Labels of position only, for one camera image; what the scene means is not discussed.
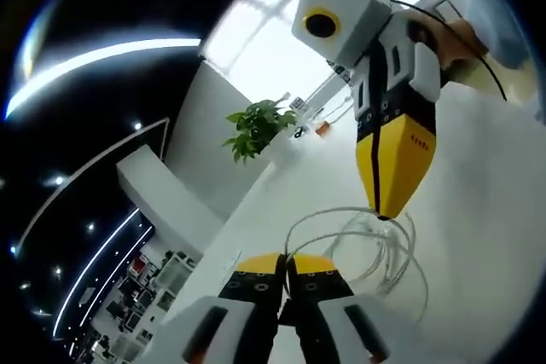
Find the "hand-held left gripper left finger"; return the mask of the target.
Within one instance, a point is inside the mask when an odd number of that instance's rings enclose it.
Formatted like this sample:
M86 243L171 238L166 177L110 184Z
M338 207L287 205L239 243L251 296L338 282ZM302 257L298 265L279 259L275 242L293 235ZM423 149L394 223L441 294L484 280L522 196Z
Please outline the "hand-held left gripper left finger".
M193 302L167 322L169 363L266 363L285 283L279 252L238 263L217 296Z

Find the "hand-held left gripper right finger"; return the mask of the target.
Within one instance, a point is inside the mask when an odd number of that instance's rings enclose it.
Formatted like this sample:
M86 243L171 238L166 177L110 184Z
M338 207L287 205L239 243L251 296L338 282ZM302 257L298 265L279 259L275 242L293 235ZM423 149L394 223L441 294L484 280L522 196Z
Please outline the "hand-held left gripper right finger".
M414 327L380 300L357 295L331 259L287 258L287 324L307 363L416 363Z

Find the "person's right hand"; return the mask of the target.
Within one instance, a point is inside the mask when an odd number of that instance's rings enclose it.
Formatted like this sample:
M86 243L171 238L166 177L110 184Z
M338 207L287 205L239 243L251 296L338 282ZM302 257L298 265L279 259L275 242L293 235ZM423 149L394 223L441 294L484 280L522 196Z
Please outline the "person's right hand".
M450 80L446 72L453 61L450 54L453 37L448 33L447 28L430 17L411 15L407 33L414 43L424 43L436 54L440 65L440 83L442 86L446 85Z

